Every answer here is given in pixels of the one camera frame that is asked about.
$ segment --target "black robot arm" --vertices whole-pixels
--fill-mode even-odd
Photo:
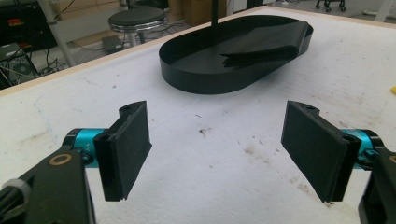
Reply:
[[[396,153],[370,130],[338,130],[312,105],[288,102],[282,145],[323,202],[343,200],[352,169],[371,172],[361,223],[396,223]]]
[[[99,166],[107,201],[126,199],[149,154],[146,102],[109,129],[75,129],[62,146],[0,191],[0,223],[96,223],[85,167]]]

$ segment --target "stool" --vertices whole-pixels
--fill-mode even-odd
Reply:
[[[138,33],[140,43],[146,43],[144,31],[166,23],[166,13],[156,7],[137,7],[118,12],[108,19],[110,29],[128,34],[129,43],[135,46],[132,33]]]

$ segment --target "blue anodized part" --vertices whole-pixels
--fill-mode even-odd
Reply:
[[[355,168],[372,168],[370,167],[370,164],[373,164],[378,152],[374,149],[370,137],[359,129],[342,129],[341,131],[350,135],[354,135],[361,140],[361,147],[359,148],[358,153],[359,163],[355,163]]]
[[[76,136],[73,148],[83,154],[83,159],[89,162],[89,164],[86,165],[88,168],[98,168],[99,166],[96,159],[93,138],[104,130],[105,129],[81,129]]]

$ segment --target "white table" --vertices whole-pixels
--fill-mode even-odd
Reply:
[[[241,91],[168,85],[158,50],[172,36],[0,91],[0,183],[70,130],[107,128],[121,106],[146,100],[153,147],[128,201],[105,202],[98,171],[87,170],[99,223],[359,223],[369,173],[354,171],[344,201],[323,204],[280,143],[286,103],[316,106],[339,128],[373,130],[394,151],[396,26],[274,7],[247,13],[315,31],[307,53]]]

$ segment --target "scuff mark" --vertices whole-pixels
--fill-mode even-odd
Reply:
[[[199,133],[203,136],[203,138],[205,138],[206,137],[206,133],[207,132],[210,132],[212,129],[211,128],[208,128],[208,129],[201,129],[200,131],[199,131]]]

